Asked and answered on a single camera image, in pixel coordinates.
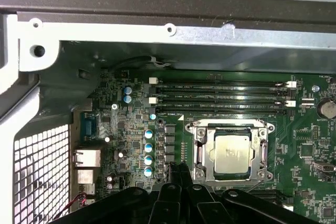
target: chip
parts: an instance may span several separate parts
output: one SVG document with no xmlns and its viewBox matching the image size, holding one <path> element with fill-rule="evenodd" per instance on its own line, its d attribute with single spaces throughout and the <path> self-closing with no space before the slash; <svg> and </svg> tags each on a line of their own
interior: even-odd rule
<svg viewBox="0 0 336 224">
<path fill-rule="evenodd" d="M 166 146 L 165 146 L 165 151 L 166 151 L 167 153 L 174 153 L 174 151 L 175 151 L 175 146 L 174 146 L 174 145 L 166 145 Z"/>
<path fill-rule="evenodd" d="M 140 148 L 140 142 L 139 141 L 133 141 L 132 146 L 133 146 L 133 148 Z"/>
<path fill-rule="evenodd" d="M 308 198 L 308 197 L 309 197 L 309 191 L 302 191 L 302 192 L 301 192 L 301 196 L 302 196 L 303 198 Z"/>
<path fill-rule="evenodd" d="M 135 186 L 143 188 L 145 186 L 145 183 L 144 182 L 136 182 Z"/>
<path fill-rule="evenodd" d="M 125 128 L 125 122 L 119 122 L 118 129 L 124 129 L 124 128 Z"/>
<path fill-rule="evenodd" d="M 168 125 L 164 128 L 166 134 L 175 134 L 175 125 Z"/>
<path fill-rule="evenodd" d="M 136 107 L 136 108 L 141 108 L 141 106 L 142 106 L 142 104 L 141 104 L 140 101 L 135 101 L 135 103 L 134 103 L 134 107 Z"/>
<path fill-rule="evenodd" d="M 163 152 L 164 151 L 164 146 L 163 145 L 159 145 L 157 150 L 160 151 L 160 152 Z"/>
<path fill-rule="evenodd" d="M 166 162 L 174 162 L 175 161 L 175 155 L 174 154 L 166 154 L 164 156 L 164 160 Z"/>
<path fill-rule="evenodd" d="M 313 157 L 314 146 L 312 144 L 301 144 L 300 157 Z"/>
<path fill-rule="evenodd" d="M 333 217 L 333 208 L 326 207 L 323 209 L 323 218 L 332 218 Z"/>
<path fill-rule="evenodd" d="M 175 142 L 175 136 L 166 136 L 165 137 L 165 143 L 166 144 L 174 144 Z"/>
<path fill-rule="evenodd" d="M 110 123 L 111 122 L 111 118 L 103 117 L 103 118 L 101 118 L 101 122 L 103 122 L 103 123 Z"/>
</svg>

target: ventilation grille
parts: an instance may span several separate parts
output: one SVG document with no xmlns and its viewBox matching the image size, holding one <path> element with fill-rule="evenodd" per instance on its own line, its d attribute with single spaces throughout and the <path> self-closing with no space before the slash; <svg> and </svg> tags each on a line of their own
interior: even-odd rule
<svg viewBox="0 0 336 224">
<path fill-rule="evenodd" d="M 47 223 L 69 202 L 68 125 L 14 142 L 13 192 L 14 224 Z"/>
</svg>

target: electrolytic capacitor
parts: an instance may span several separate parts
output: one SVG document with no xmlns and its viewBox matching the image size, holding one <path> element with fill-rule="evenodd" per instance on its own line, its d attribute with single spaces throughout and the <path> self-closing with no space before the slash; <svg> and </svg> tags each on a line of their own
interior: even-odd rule
<svg viewBox="0 0 336 224">
<path fill-rule="evenodd" d="M 144 135 L 145 138 L 150 139 L 153 137 L 153 132 L 151 130 L 146 130 Z"/>
<path fill-rule="evenodd" d="M 129 96 L 129 95 L 126 95 L 125 97 L 124 97 L 124 102 L 125 103 L 130 103 L 132 101 L 132 98 Z"/>
<path fill-rule="evenodd" d="M 132 93 L 132 89 L 131 89 L 131 87 L 126 87 L 125 89 L 124 89 L 124 92 L 125 92 L 125 94 L 131 94 Z"/>
<path fill-rule="evenodd" d="M 110 141 L 113 140 L 113 136 L 112 136 L 112 135 L 109 135 L 109 136 L 105 137 L 104 140 L 105 140 L 105 142 L 109 143 Z"/>
<path fill-rule="evenodd" d="M 151 177 L 152 172 L 153 172 L 153 169 L 150 166 L 146 166 L 145 170 L 143 171 L 143 173 L 146 177 Z"/>
<path fill-rule="evenodd" d="M 125 149 L 122 149 L 122 150 L 119 152 L 119 154 L 118 154 L 118 156 L 119 156 L 120 158 L 122 158 L 122 157 L 126 157 L 126 155 L 127 155 L 127 151 L 126 151 Z"/>
<path fill-rule="evenodd" d="M 150 120 L 155 120 L 156 119 L 156 115 L 155 114 L 150 114 L 149 118 L 150 118 Z"/>
<path fill-rule="evenodd" d="M 145 165 L 151 165 L 152 162 L 153 162 L 152 156 L 148 155 L 148 156 L 145 157 L 145 160 L 144 160 Z"/>
<path fill-rule="evenodd" d="M 146 143 L 144 149 L 145 149 L 145 152 L 149 153 L 153 150 L 153 145 L 151 143 Z"/>
</svg>

